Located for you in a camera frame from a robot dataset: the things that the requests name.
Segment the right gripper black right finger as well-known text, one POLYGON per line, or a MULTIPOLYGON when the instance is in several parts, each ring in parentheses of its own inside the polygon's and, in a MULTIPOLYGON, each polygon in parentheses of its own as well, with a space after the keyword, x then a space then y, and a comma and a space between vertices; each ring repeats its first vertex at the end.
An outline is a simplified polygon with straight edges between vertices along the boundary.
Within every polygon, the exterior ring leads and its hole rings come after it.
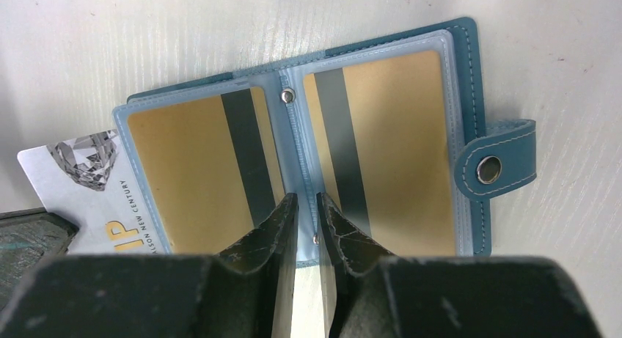
POLYGON ((327 193, 316 196, 327 337, 394 337, 378 261, 392 253, 349 221, 327 193))

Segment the blue leather card holder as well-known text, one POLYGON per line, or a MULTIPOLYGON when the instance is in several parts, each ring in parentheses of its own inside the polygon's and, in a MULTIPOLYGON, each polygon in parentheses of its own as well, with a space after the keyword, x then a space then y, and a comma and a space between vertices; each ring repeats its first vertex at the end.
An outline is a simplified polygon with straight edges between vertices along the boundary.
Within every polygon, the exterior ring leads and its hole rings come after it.
POLYGON ((441 58, 454 255, 489 256, 491 199, 536 178, 535 122, 486 120, 478 28, 474 20, 466 17, 130 96, 126 104, 114 109, 113 117, 168 253, 174 252, 128 129, 129 114, 261 87, 266 96, 285 195, 296 194, 299 202, 296 264, 300 268, 310 267, 320 262, 316 196, 326 193, 326 189, 304 92, 304 77, 423 51, 436 51, 441 58))

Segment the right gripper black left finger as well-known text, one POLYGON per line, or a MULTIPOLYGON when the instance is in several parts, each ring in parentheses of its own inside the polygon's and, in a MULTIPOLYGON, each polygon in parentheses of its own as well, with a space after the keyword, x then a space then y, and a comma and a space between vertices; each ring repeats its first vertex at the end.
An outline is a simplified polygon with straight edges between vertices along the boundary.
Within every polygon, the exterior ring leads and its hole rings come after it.
POLYGON ((227 269, 223 337, 289 337, 299 202, 289 193, 268 218, 219 253, 227 269))

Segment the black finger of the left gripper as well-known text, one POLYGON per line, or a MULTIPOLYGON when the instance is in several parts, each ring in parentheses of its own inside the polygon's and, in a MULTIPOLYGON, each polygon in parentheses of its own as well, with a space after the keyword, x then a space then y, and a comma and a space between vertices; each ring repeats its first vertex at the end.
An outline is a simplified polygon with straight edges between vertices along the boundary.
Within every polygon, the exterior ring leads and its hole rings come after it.
POLYGON ((78 226, 45 208, 1 214, 1 308, 21 277, 42 258, 64 254, 78 226))

